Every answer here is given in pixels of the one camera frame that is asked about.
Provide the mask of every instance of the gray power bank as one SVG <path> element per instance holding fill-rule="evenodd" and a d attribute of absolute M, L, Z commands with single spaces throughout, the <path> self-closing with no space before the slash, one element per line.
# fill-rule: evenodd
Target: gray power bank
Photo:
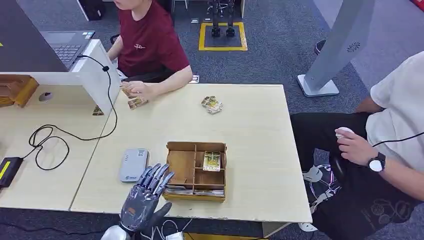
<path fill-rule="evenodd" d="M 137 182 L 146 168 L 148 158 L 149 151 L 147 149 L 127 149 L 123 154 L 119 180 L 124 183 Z"/>

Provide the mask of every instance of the watch face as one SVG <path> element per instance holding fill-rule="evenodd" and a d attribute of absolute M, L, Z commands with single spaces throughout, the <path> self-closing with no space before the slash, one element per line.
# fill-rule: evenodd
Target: watch face
<path fill-rule="evenodd" d="M 374 159 L 369 162 L 369 168 L 373 170 L 374 172 L 381 172 L 383 171 L 383 166 L 380 160 Z"/>

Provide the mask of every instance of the mouse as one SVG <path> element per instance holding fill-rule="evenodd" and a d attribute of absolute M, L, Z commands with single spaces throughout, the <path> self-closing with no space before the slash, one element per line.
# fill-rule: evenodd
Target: mouse
<path fill-rule="evenodd" d="M 340 130 L 343 130 L 343 131 L 347 131 L 347 132 L 351 132 L 351 133 L 354 134 L 354 131 L 352 131 L 350 128 L 345 127 L 345 126 L 339 127 L 337 129 L 340 129 Z M 344 138 L 345 137 L 345 136 L 343 136 L 342 134 L 339 134 L 339 133 L 336 133 L 335 136 L 337 137 L 337 139 L 341 139 L 341 138 Z"/>

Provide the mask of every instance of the black pants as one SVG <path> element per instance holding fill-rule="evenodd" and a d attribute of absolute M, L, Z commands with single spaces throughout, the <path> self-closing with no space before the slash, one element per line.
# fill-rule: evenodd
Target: black pants
<path fill-rule="evenodd" d="M 294 139 L 303 171 L 314 164 L 314 151 L 340 156 L 335 129 L 347 127 L 367 139 L 368 113 L 299 113 L 292 115 Z M 341 190 L 318 205 L 313 225 L 333 240 L 358 240 L 388 223 L 406 222 L 420 202 L 385 181 L 378 173 L 348 160 L 342 161 Z"/>

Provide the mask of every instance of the small round hole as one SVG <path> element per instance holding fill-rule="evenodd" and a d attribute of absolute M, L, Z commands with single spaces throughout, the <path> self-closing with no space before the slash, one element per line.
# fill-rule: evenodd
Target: small round hole
<path fill-rule="evenodd" d="M 46 101 L 48 101 L 48 100 L 52 99 L 52 97 L 53 97 L 53 94 L 52 94 L 51 92 L 45 92 L 45 93 L 42 93 L 42 94 L 38 97 L 38 100 L 39 100 L 40 102 L 46 102 Z"/>

